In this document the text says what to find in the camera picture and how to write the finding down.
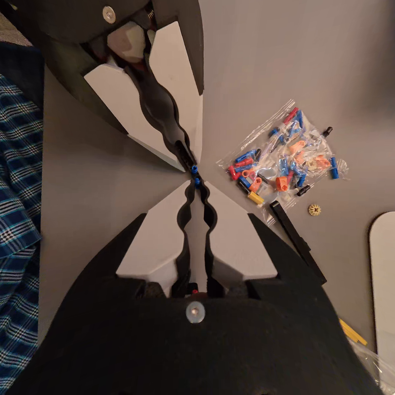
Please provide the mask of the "dark cloth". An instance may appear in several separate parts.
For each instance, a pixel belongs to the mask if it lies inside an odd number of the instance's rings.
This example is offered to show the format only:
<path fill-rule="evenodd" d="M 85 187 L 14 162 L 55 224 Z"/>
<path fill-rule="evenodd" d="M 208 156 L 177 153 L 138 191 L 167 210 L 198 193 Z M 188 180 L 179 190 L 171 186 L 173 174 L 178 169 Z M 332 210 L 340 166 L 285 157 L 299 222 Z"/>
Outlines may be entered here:
<path fill-rule="evenodd" d="M 43 110 L 45 63 L 39 49 L 1 42 L 0 72 Z"/>

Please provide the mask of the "black lego beam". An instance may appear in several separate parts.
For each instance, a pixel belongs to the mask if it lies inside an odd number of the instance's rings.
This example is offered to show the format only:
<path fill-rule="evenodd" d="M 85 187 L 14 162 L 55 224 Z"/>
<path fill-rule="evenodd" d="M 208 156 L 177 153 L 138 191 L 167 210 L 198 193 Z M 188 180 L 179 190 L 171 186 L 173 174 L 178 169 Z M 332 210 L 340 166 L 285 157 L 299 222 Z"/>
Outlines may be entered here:
<path fill-rule="evenodd" d="M 299 235 L 285 210 L 279 203 L 279 201 L 275 200 L 269 205 L 272 213 L 274 214 L 275 219 L 283 228 L 291 243 L 297 250 L 300 257 L 304 260 L 307 266 L 313 271 L 313 273 L 319 278 L 321 284 L 325 284 L 327 282 L 325 276 L 323 275 L 321 269 L 318 264 L 315 262 L 312 257 L 309 245 L 305 242 L 305 240 Z"/>
<path fill-rule="evenodd" d="M 193 154 L 190 152 L 189 148 L 186 147 L 185 144 L 182 143 L 182 141 L 177 140 L 175 142 L 175 151 L 176 151 L 176 156 L 177 156 L 178 160 L 180 161 L 181 165 L 184 167 L 185 171 L 187 173 L 189 173 L 193 182 L 196 177 L 199 177 L 200 181 L 201 181 L 201 185 L 202 185 L 202 178 L 200 176 L 199 171 L 195 175 L 191 173 L 191 167 L 193 165 L 197 165 L 197 163 L 193 157 Z"/>

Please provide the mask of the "yellow lego beam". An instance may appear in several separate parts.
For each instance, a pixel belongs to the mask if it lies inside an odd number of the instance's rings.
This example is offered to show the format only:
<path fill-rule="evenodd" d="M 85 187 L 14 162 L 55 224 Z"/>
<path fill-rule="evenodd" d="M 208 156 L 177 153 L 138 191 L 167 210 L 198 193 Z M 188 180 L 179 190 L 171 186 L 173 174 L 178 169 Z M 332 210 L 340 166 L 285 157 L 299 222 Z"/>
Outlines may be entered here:
<path fill-rule="evenodd" d="M 352 342 L 367 346 L 368 342 L 355 330 L 353 330 L 345 321 L 339 318 L 339 323 L 346 337 L 348 337 Z"/>

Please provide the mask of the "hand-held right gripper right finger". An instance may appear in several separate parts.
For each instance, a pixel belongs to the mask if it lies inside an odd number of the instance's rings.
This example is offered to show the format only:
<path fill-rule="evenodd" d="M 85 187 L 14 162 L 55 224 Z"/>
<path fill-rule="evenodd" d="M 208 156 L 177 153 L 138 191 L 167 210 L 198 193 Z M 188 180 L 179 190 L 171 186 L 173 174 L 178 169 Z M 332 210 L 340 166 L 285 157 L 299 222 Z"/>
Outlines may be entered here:
<path fill-rule="evenodd" d="M 277 277 L 248 212 L 209 182 L 202 184 L 200 193 L 209 227 L 205 237 L 208 295 L 223 297 L 246 281 Z"/>

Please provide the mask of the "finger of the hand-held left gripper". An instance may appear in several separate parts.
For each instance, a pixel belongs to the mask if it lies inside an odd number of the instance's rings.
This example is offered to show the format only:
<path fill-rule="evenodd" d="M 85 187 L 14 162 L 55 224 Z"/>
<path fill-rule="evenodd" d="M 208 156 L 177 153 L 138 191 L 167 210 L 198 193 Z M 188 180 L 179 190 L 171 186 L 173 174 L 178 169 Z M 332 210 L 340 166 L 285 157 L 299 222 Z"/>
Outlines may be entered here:
<path fill-rule="evenodd" d="M 203 95 L 199 94 L 178 22 L 158 32 L 145 31 L 136 25 L 142 38 L 136 39 L 138 55 L 148 52 L 147 64 L 156 81 L 167 89 L 175 100 L 178 121 L 186 132 L 194 159 L 199 163 L 202 150 Z"/>
<path fill-rule="evenodd" d="M 185 171 L 176 156 L 175 142 L 189 148 L 181 128 L 175 100 L 161 86 L 148 66 L 151 44 L 138 55 L 136 25 L 124 24 L 105 39 L 107 59 L 84 76 L 85 81 L 120 122 L 128 136 L 175 168 Z"/>

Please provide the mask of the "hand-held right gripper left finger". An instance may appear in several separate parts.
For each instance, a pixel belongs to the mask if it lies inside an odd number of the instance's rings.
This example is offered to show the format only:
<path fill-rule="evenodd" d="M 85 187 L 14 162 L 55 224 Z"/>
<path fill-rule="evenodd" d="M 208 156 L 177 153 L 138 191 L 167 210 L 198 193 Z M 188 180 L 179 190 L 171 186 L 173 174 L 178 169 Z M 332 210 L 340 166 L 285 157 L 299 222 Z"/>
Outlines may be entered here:
<path fill-rule="evenodd" d="M 186 181 L 147 212 L 116 270 L 118 277 L 156 282 L 170 297 L 181 271 L 176 259 L 185 244 L 185 232 L 177 217 L 185 204 L 190 206 L 189 190 L 194 192 L 194 186 Z"/>

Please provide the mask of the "blue plaid shirt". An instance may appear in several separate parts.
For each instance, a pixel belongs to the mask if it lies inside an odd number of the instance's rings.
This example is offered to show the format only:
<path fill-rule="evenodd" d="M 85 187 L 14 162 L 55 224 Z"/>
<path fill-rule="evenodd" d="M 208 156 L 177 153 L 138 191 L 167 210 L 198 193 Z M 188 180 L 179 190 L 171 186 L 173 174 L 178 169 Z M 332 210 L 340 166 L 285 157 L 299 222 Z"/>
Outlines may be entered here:
<path fill-rule="evenodd" d="M 0 77 L 0 393 L 37 349 L 43 115 Z"/>

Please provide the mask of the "clear plastic bag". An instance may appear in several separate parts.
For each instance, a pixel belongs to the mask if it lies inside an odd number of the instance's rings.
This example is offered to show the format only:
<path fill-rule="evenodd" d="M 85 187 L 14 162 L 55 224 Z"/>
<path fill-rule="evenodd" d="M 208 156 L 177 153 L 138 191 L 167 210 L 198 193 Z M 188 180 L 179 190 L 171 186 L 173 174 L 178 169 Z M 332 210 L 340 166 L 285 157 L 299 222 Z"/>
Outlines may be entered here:
<path fill-rule="evenodd" d="M 394 354 L 390 357 L 381 358 L 378 354 L 369 350 L 359 341 L 354 341 L 346 336 L 355 354 L 358 356 L 364 367 L 373 377 L 376 385 L 385 395 L 395 394 L 395 363 Z"/>

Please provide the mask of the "clear bag of lego pieces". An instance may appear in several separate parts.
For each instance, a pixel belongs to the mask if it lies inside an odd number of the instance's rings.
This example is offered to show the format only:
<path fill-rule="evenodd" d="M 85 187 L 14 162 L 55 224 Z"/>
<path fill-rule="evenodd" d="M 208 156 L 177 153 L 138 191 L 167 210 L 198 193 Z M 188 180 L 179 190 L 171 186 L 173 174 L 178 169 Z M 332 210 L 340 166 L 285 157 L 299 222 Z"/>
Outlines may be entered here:
<path fill-rule="evenodd" d="M 325 177 L 346 179 L 347 163 L 335 156 L 322 132 L 289 100 L 217 164 L 254 202 L 264 223 L 273 225 L 270 203 L 277 200 L 287 210 L 301 199 L 296 193 L 302 187 Z"/>

